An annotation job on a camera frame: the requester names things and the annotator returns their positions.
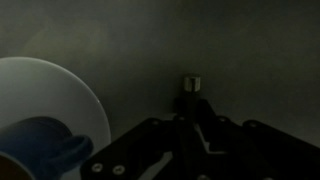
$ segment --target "screw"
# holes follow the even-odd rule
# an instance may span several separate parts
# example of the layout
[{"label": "screw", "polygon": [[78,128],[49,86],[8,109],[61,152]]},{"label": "screw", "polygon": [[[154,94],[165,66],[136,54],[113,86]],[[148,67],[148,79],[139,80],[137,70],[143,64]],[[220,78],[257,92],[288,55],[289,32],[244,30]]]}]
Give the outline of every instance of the screw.
[{"label": "screw", "polygon": [[101,163],[95,163],[92,167],[91,170],[95,173],[99,173],[103,170],[103,164]]},{"label": "screw", "polygon": [[210,178],[205,174],[201,174],[198,176],[197,180],[210,180]]},{"label": "screw", "polygon": [[123,165],[117,165],[113,168],[112,172],[115,175],[122,175],[126,171],[126,168]]},{"label": "screw", "polygon": [[184,77],[184,90],[187,92],[200,91],[201,77],[197,74],[190,74]]}]

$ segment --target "white plate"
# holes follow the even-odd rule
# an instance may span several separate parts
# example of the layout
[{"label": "white plate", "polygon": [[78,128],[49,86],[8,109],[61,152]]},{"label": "white plate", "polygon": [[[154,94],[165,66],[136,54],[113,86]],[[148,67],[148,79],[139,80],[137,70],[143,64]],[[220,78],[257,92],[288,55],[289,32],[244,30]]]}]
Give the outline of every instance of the white plate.
[{"label": "white plate", "polygon": [[[99,100],[74,74],[40,59],[0,59],[0,127],[34,116],[58,119],[74,135],[88,135],[94,153],[111,142],[108,119]],[[62,178],[77,179],[81,179],[79,168]]]}]

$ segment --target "blue object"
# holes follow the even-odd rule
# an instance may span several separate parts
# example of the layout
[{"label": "blue object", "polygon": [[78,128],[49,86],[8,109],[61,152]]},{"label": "blue object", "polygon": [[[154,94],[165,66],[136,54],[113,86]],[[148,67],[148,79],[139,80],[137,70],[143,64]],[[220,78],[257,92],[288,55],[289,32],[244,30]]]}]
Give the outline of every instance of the blue object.
[{"label": "blue object", "polygon": [[60,121],[35,117],[0,129],[0,152],[23,164],[38,180],[60,179],[82,164],[93,144],[85,135],[72,136]]}]

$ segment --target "black metal bracket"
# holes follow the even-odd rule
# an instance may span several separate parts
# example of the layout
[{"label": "black metal bracket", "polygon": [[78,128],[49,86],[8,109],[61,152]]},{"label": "black metal bracket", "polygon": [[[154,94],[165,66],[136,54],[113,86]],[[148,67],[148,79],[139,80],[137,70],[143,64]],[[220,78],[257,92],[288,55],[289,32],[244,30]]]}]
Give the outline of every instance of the black metal bracket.
[{"label": "black metal bracket", "polygon": [[217,116],[200,99],[199,79],[185,81],[173,120],[145,120],[87,160],[82,180],[138,179],[168,151],[173,158],[155,180],[320,179],[319,148],[258,121]]}]

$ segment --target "gray wall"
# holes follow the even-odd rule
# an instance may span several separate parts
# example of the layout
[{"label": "gray wall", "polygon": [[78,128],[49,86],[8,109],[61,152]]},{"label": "gray wall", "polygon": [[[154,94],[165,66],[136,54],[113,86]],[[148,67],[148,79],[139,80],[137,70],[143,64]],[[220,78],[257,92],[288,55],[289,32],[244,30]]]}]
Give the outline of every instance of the gray wall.
[{"label": "gray wall", "polygon": [[171,112],[180,78],[241,123],[320,146],[317,1],[2,0],[0,56],[57,63],[103,102],[113,139]]}]

